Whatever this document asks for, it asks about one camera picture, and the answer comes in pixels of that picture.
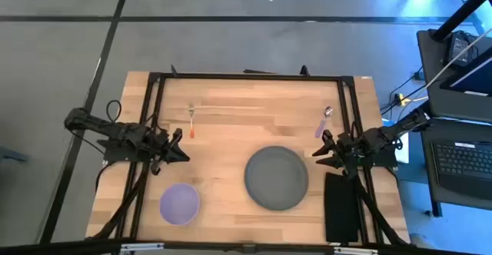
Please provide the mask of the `black beam with silver brackets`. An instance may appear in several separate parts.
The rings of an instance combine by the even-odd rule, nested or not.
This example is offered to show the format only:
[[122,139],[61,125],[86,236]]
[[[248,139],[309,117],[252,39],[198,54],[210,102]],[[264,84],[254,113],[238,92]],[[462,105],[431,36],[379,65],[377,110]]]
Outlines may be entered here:
[[37,243],[0,247],[0,255],[102,255],[105,253],[137,252],[147,250],[221,250],[253,254],[260,252],[306,252],[327,255],[476,255],[448,250],[433,250],[411,245],[397,246],[367,243],[359,246],[297,245],[267,243],[191,243],[159,240],[86,239],[57,243]]

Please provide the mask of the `grey round plate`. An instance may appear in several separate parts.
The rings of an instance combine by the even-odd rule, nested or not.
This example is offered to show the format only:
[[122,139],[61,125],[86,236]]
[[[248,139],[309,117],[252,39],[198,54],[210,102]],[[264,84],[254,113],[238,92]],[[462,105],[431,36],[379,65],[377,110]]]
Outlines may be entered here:
[[286,147],[263,147],[248,160],[244,185],[257,205],[268,210],[289,210],[308,191],[308,169],[301,157]]

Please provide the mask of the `black power adapter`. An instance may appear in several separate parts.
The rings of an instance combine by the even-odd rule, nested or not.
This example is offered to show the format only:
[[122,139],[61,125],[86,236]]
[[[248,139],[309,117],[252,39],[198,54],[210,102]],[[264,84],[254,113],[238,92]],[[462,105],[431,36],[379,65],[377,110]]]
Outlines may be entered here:
[[[476,38],[477,38],[476,36],[465,31],[454,32],[450,37],[450,39],[448,40],[447,57],[446,57],[447,63],[449,63],[452,59],[457,57]],[[479,55],[478,48],[471,47],[468,50],[466,50],[460,57],[458,57],[453,62],[453,65],[459,68],[466,67],[478,55]]]

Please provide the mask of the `grey desk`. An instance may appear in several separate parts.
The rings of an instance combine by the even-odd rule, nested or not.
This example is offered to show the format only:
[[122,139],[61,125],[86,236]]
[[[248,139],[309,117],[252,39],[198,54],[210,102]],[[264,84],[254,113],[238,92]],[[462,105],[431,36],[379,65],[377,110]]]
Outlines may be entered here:
[[492,56],[492,38],[484,37],[475,41],[481,53],[466,67],[453,68],[447,63],[447,46],[450,35],[438,42],[431,38],[436,30],[417,32],[417,42],[426,82],[428,99],[421,108],[430,116],[430,127],[422,132],[424,158],[434,216],[439,217],[440,204],[456,204],[492,210],[492,200],[459,194],[441,187],[437,183],[437,172],[431,149],[432,141],[492,142],[492,96],[450,91],[440,88],[447,79],[462,75],[477,60]]

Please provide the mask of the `black keyboard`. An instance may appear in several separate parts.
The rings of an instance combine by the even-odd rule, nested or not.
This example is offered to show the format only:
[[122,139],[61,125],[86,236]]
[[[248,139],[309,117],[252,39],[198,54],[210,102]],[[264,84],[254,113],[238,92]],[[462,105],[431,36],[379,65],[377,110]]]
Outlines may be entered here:
[[492,142],[439,140],[430,145],[441,187],[492,200]]

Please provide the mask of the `purple bowl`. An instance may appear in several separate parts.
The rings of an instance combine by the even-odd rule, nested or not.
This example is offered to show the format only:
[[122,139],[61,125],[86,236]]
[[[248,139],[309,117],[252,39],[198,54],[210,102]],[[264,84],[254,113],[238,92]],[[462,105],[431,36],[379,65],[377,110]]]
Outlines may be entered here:
[[175,226],[184,226],[193,221],[201,206],[198,192],[186,183],[171,185],[161,195],[159,211],[161,217]]

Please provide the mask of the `spoon with purple handle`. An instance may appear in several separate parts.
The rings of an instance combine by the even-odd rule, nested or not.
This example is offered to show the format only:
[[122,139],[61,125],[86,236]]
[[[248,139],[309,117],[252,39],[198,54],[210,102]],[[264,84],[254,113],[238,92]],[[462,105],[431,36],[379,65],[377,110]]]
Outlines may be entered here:
[[327,119],[333,114],[333,111],[334,109],[331,106],[327,106],[324,109],[323,118],[321,119],[320,124],[318,125],[318,128],[314,134],[316,138],[319,138],[322,135]]

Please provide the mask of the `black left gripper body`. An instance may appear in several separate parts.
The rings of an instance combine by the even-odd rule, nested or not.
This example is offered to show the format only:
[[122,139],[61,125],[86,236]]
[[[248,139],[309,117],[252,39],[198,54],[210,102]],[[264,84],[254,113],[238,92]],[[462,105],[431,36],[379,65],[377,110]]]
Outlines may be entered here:
[[160,131],[156,136],[155,139],[153,140],[152,144],[156,150],[155,152],[155,158],[151,162],[150,170],[153,175],[158,175],[161,168],[161,162],[165,158],[165,155],[167,153],[167,145],[168,145],[168,140],[169,134],[166,130]]

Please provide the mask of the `black rig pole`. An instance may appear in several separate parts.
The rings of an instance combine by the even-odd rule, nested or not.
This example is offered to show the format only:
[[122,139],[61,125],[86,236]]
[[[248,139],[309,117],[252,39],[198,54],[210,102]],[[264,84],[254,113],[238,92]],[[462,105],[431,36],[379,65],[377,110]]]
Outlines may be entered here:
[[438,42],[443,41],[459,24],[474,13],[487,0],[467,0],[449,17],[430,37]]

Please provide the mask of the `black cloth napkin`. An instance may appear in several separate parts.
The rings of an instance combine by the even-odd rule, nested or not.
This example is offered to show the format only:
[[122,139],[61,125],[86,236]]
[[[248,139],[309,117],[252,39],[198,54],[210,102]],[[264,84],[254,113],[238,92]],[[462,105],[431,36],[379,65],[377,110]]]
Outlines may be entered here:
[[324,222],[327,242],[358,242],[360,224],[356,196],[352,184],[340,175],[325,175]]

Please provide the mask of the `dark monitor screen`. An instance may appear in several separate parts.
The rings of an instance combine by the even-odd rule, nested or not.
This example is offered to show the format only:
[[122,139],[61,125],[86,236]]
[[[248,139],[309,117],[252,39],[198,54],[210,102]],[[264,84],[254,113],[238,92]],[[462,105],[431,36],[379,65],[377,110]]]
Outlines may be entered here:
[[492,56],[487,55],[485,59],[477,60],[465,73],[447,79],[440,88],[492,96]]

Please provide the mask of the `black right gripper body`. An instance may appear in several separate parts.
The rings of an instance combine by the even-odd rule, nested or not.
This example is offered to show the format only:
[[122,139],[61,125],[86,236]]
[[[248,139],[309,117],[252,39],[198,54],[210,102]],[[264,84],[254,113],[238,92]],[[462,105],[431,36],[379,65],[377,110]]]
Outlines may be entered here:
[[342,161],[345,175],[348,179],[358,175],[358,169],[364,166],[364,155],[361,146],[348,133],[338,135],[338,156]]

